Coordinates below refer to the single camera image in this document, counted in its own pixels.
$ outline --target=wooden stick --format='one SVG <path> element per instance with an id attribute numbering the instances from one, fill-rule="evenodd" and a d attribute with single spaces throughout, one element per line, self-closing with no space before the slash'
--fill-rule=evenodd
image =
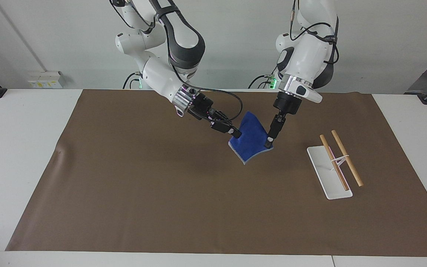
<path id="1" fill-rule="evenodd" d="M 327 140 L 325 139 L 324 135 L 320 135 L 322 144 L 325 147 L 325 150 L 327 151 L 327 154 L 329 155 L 329 158 L 331 161 L 334 159 L 334 155 L 332 155 L 331 148 L 329 147 L 329 144 L 327 143 Z M 334 166 L 335 172 L 337 172 L 337 175 L 339 176 L 339 179 L 342 183 L 342 186 L 344 186 L 345 191 L 349 191 L 349 186 L 347 185 L 347 182 L 345 182 L 345 178 L 342 174 L 342 171 L 339 169 L 339 166 L 337 165 L 337 162 L 332 161 L 332 166 Z"/>
<path id="2" fill-rule="evenodd" d="M 344 144 L 342 144 L 342 141 L 340 140 L 339 135 L 337 134 L 337 132 L 335 130 L 332 130 L 332 135 L 334 136 L 335 141 L 339 145 L 340 151 L 342 151 L 343 156 L 348 155 L 347 151 L 345 150 Z M 345 157 L 345 160 L 346 160 L 347 164 L 349 165 L 350 171 L 354 175 L 354 178 L 357 181 L 357 184 L 359 186 L 363 186 L 363 182 L 359 176 L 359 173 L 357 172 L 357 169 L 355 168 L 354 164 L 352 163 L 352 159 L 350 159 L 350 156 Z"/>

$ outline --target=table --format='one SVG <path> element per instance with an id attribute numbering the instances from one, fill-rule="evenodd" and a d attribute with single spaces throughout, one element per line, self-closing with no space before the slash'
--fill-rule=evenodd
<path id="1" fill-rule="evenodd" d="M 0 266 L 426 266 L 427 258 L 4 252 L 82 90 L 9 90 L 0 99 Z M 374 95 L 427 190 L 427 106 Z"/>

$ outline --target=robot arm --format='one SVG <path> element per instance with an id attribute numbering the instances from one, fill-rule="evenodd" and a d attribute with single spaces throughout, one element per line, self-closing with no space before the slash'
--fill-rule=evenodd
<path id="1" fill-rule="evenodd" d="M 135 59 L 146 84 L 173 103 L 179 116 L 188 112 L 198 120 L 208 120 L 212 129 L 238 138 L 241 132 L 228 117 L 212 108 L 213 101 L 187 83 L 202 59 L 205 43 L 175 3 L 172 0 L 111 1 L 122 8 L 124 20 L 135 29 L 134 33 L 117 35 L 116 46 Z M 166 39 L 168 64 L 147 51 Z"/>
<path id="2" fill-rule="evenodd" d="M 303 98 L 315 103 L 322 101 L 314 89 L 326 85 L 334 72 L 338 30 L 334 0 L 301 0 L 298 7 L 293 4 L 291 23 L 298 22 L 304 30 L 279 35 L 276 40 L 280 52 L 276 75 L 281 82 L 273 106 L 279 112 L 269 129 L 267 148 L 278 137 L 286 114 L 296 114 Z"/>

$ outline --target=brown paper mat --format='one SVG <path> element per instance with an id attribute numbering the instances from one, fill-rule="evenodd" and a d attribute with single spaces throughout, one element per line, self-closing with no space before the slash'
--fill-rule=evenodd
<path id="1" fill-rule="evenodd" d="M 269 127 L 276 94 L 239 96 Z M 365 186 L 344 165 L 354 196 L 329 201 L 306 148 L 340 153 L 332 129 Z M 427 192 L 371 95 L 304 101 L 246 166 L 229 138 L 151 91 L 84 90 L 6 250 L 427 257 Z"/>

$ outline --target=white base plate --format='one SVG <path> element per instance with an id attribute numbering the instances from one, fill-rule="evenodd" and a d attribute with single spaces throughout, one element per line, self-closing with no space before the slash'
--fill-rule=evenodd
<path id="1" fill-rule="evenodd" d="M 332 166 L 332 162 L 323 145 L 308 147 L 307 153 L 327 199 L 336 200 L 353 196 L 351 189 L 345 191 L 344 186 L 342 186 L 339 176 L 335 172 L 334 166 Z"/>

